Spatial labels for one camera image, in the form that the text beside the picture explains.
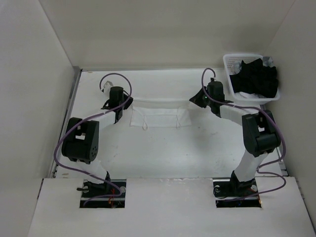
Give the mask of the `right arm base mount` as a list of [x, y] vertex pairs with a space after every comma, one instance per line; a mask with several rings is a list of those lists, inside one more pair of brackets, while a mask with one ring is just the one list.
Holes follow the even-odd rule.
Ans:
[[234, 172], [229, 179], [213, 180], [213, 195], [217, 208], [261, 208], [255, 179], [240, 182]]

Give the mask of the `white tank top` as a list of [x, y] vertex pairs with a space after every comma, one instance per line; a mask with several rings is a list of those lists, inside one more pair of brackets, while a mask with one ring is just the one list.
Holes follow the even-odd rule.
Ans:
[[130, 126], [149, 128], [176, 128], [191, 126], [189, 101], [174, 98], [140, 99], [132, 104]]

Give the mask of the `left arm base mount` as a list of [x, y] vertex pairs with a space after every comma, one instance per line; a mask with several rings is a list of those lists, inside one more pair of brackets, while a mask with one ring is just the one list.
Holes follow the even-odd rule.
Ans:
[[93, 183], [84, 180], [82, 187], [77, 191], [81, 193], [80, 208], [125, 208], [126, 180], [112, 180], [122, 194], [118, 196], [119, 190], [107, 183]]

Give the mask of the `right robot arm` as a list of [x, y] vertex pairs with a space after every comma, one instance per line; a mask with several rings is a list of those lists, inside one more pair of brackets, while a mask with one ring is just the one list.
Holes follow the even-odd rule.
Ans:
[[242, 127], [244, 155], [229, 181], [214, 182], [217, 198], [244, 199], [260, 195], [255, 175], [263, 160], [281, 144], [272, 112], [257, 107], [243, 107], [226, 100], [223, 84], [212, 80], [189, 101], [200, 108], [211, 109], [221, 119], [230, 120]]

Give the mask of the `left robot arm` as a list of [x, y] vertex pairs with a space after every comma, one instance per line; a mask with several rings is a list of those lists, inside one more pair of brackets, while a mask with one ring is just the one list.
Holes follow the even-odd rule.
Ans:
[[67, 131], [77, 123], [75, 128], [63, 141], [61, 153], [72, 162], [81, 162], [90, 165], [95, 161], [99, 149], [99, 135], [101, 131], [118, 123], [126, 110], [133, 102], [133, 98], [120, 86], [109, 89], [109, 98], [99, 111], [101, 116], [82, 122], [81, 118], [69, 119]]

